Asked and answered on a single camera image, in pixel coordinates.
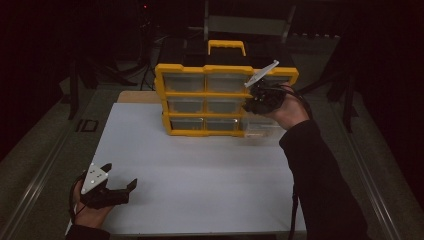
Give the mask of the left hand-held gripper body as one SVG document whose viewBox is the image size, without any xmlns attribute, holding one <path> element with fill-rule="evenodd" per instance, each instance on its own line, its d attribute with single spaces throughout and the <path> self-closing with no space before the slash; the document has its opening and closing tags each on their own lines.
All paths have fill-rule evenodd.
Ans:
<svg viewBox="0 0 424 240">
<path fill-rule="evenodd" d="M 109 172 L 91 163 L 82 174 L 83 185 L 80 192 L 80 201 L 89 208 L 101 209 L 108 206 L 127 204 L 130 192 L 125 189 L 110 190 L 107 188 Z"/>
</svg>

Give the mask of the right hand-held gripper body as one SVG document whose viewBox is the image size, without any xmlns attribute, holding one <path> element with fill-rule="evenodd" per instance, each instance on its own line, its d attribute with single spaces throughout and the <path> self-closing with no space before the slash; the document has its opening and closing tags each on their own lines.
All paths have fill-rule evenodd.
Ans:
<svg viewBox="0 0 424 240">
<path fill-rule="evenodd" d="M 254 105 L 254 111 L 257 105 L 266 107 L 267 113 L 278 109 L 284 100 L 285 92 L 278 86 L 267 84 L 263 77 L 273 70 L 279 64 L 278 60 L 274 60 L 270 65 L 257 71 L 247 83 L 245 87 L 249 90 L 250 98 L 246 98 L 245 102 L 250 102 Z"/>
</svg>

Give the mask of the clear plastic drawer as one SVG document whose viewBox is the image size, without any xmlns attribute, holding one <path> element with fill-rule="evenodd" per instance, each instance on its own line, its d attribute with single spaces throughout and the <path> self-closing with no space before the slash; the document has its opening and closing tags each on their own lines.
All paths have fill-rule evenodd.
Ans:
<svg viewBox="0 0 424 240">
<path fill-rule="evenodd" d="M 240 123 L 247 138 L 280 138 L 285 133 L 276 121 L 253 113 L 245 113 Z"/>
</svg>

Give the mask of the yellow black drawer cabinet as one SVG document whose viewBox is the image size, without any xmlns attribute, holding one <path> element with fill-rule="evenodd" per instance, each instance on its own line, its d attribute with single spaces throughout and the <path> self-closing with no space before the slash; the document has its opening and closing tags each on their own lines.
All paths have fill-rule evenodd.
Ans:
<svg viewBox="0 0 424 240">
<path fill-rule="evenodd" d="M 245 137 L 241 118 L 245 83 L 274 60 L 263 77 L 271 85 L 294 84 L 299 72 L 280 43 L 238 40 L 167 39 L 155 67 L 166 132 L 174 136 Z"/>
</svg>

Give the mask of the person's left hand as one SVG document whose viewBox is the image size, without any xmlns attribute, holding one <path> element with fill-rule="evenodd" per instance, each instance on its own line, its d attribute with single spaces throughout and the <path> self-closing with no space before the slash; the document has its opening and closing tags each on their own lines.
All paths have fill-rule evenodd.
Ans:
<svg viewBox="0 0 424 240">
<path fill-rule="evenodd" d="M 75 212 L 73 227 L 83 226 L 101 229 L 113 206 L 101 209 L 89 208 L 80 201 L 80 192 L 83 181 L 79 180 L 73 189 L 72 210 Z"/>
</svg>

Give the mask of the person's right hand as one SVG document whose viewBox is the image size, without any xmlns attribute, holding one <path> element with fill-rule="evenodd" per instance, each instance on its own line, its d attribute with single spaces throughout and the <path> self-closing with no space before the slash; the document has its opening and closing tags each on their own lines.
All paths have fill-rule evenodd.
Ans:
<svg viewBox="0 0 424 240">
<path fill-rule="evenodd" d="M 293 92 L 288 86 L 284 86 L 284 89 L 291 93 Z M 282 105 L 278 109 L 265 114 L 265 117 L 276 121 L 285 130 L 289 130 L 295 125 L 310 119 L 302 102 L 291 93 L 285 96 Z"/>
</svg>

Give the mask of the white table board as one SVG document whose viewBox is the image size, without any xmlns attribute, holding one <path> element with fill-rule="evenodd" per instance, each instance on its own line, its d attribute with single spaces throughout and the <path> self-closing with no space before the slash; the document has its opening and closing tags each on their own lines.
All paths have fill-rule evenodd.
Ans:
<svg viewBox="0 0 424 240">
<path fill-rule="evenodd" d="M 157 104 L 113 105 L 93 157 L 111 164 L 108 186 L 137 187 L 114 208 L 116 235 L 202 235 L 304 230 L 293 214 L 293 178 L 276 138 L 165 133 Z"/>
</svg>

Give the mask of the dark tripod stand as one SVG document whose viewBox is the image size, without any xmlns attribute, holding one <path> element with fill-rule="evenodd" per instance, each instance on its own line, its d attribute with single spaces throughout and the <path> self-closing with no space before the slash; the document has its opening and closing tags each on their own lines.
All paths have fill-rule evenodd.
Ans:
<svg viewBox="0 0 424 240">
<path fill-rule="evenodd" d="M 149 78 L 152 71 L 152 17 L 149 8 L 149 0 L 136 0 L 137 20 L 139 30 L 140 52 L 136 70 L 132 77 L 139 82 L 141 90 L 155 89 L 154 81 Z"/>
</svg>

